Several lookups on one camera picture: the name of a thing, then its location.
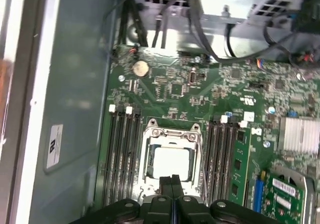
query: ram slot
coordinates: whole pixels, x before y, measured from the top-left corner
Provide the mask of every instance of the ram slot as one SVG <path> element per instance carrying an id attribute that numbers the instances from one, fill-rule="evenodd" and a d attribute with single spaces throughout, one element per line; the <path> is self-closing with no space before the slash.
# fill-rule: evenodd
<path id="1" fill-rule="evenodd" d="M 118 191 L 118 198 L 117 200 L 121 200 L 126 198 L 126 184 L 128 180 L 126 179 L 128 173 L 128 160 L 129 160 L 129 148 L 130 148 L 130 132 L 132 128 L 133 117 L 132 115 L 126 116 L 126 125 L 124 130 L 124 146 L 123 151 L 121 153 L 121 164 L 120 164 L 120 172 L 119 172 L 119 191 Z"/>
<path id="2" fill-rule="evenodd" d="M 114 136 L 113 143 L 114 149 L 114 158 L 113 158 L 113 172 L 112 172 L 112 179 L 111 179 L 111 186 L 110 186 L 110 203 L 116 202 L 116 193 L 117 193 L 117 184 L 118 184 L 118 176 L 119 176 L 119 162 L 120 162 L 120 155 L 121 155 L 121 148 L 122 148 L 122 141 L 123 141 L 123 132 L 124 132 L 124 125 L 125 125 L 125 114 L 119 113 L 118 114 L 118 122 L 116 128 L 116 135 Z"/>
<path id="3" fill-rule="evenodd" d="M 117 130 L 117 122 L 118 122 L 118 113 L 112 113 L 110 129 L 109 129 L 109 139 L 108 139 L 108 149 L 107 149 L 107 158 L 105 162 L 105 175 L 104 175 L 104 192 L 103 192 L 103 203 L 105 205 L 109 205 L 110 203 L 110 182 L 112 178 L 113 171 L 113 158 L 114 158 L 114 139 Z"/>
<path id="4" fill-rule="evenodd" d="M 222 191 L 224 188 L 224 169 L 225 169 L 225 156 L 227 152 L 227 145 L 228 145 L 228 127 L 225 124 L 222 124 L 222 131 L 219 137 L 219 154 L 217 158 L 217 179 L 216 185 L 214 189 L 214 200 L 222 198 Z"/>
<path id="5" fill-rule="evenodd" d="M 139 132 L 140 132 L 140 114 L 135 114 L 131 135 L 130 135 L 130 149 L 129 149 L 129 169 L 128 169 L 128 184 L 127 184 L 127 198 L 131 198 L 133 194 L 133 186 L 135 180 L 135 173 L 137 168 L 137 155 L 139 151 Z"/>
<path id="6" fill-rule="evenodd" d="M 211 155 L 211 143 L 212 143 L 212 138 L 213 138 L 213 132 L 214 132 L 214 125 L 212 122 L 209 123 L 209 129 L 208 129 L 208 133 L 207 133 L 207 140 L 206 140 L 206 147 L 205 147 L 205 160 L 204 160 L 204 173 L 203 176 L 205 177 L 205 179 L 203 179 L 203 182 L 206 181 L 206 185 L 202 185 L 202 199 L 205 198 L 205 187 L 207 189 L 210 188 L 210 165 L 211 165 L 211 159 L 210 159 L 210 155 Z"/>
<path id="7" fill-rule="evenodd" d="M 221 169 L 221 148 L 223 143 L 221 143 L 223 135 L 223 127 L 221 124 L 216 124 L 213 129 L 213 143 L 212 143 L 212 152 L 211 152 L 211 169 L 212 173 L 211 179 L 211 200 L 217 200 L 220 192 L 219 181 L 220 181 L 220 169 Z"/>
<path id="8" fill-rule="evenodd" d="M 221 199 L 227 199 L 229 196 L 230 181 L 231 181 L 231 166 L 234 156 L 237 128 L 226 127 L 227 132 L 227 145 L 225 147 L 224 161 L 223 161 L 223 189 L 221 192 Z"/>

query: blue connector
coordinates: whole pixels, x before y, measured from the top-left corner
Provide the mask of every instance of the blue connector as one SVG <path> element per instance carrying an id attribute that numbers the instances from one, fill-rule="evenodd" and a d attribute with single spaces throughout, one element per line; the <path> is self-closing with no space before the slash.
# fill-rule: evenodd
<path id="1" fill-rule="evenodd" d="M 257 213 L 261 213 L 264 187 L 265 183 L 262 180 L 255 181 L 253 210 Z"/>
<path id="2" fill-rule="evenodd" d="M 298 112 L 296 112 L 294 110 L 290 110 L 287 114 L 288 114 L 288 117 L 290 117 L 290 118 L 297 118 L 298 117 Z"/>
<path id="3" fill-rule="evenodd" d="M 225 112 L 225 114 L 228 116 L 228 118 L 232 117 L 232 112 Z"/>

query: blue pci slot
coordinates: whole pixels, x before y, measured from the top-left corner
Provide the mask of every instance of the blue pci slot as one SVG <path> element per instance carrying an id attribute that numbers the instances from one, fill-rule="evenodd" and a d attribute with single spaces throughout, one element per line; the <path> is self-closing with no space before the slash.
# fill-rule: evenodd
<path id="1" fill-rule="evenodd" d="M 263 181 L 259 179 L 255 181 L 253 210 L 257 213 L 261 213 L 264 187 L 265 183 Z"/>

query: motherboard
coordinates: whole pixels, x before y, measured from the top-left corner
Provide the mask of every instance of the motherboard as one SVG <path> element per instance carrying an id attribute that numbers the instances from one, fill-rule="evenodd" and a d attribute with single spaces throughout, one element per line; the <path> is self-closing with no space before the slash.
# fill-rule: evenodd
<path id="1" fill-rule="evenodd" d="M 227 199 L 283 223 L 314 222 L 320 75 L 125 45 L 114 56 L 97 208 L 124 198 L 142 203 L 160 192 L 159 177 L 176 174 L 184 194 L 207 205 Z"/>

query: heatsink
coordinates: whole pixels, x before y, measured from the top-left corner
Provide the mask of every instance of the heatsink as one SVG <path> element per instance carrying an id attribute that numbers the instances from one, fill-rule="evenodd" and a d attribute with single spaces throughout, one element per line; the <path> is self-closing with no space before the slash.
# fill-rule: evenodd
<path id="1" fill-rule="evenodd" d="M 298 153 L 318 154 L 320 120 L 314 118 L 282 118 L 278 149 Z"/>

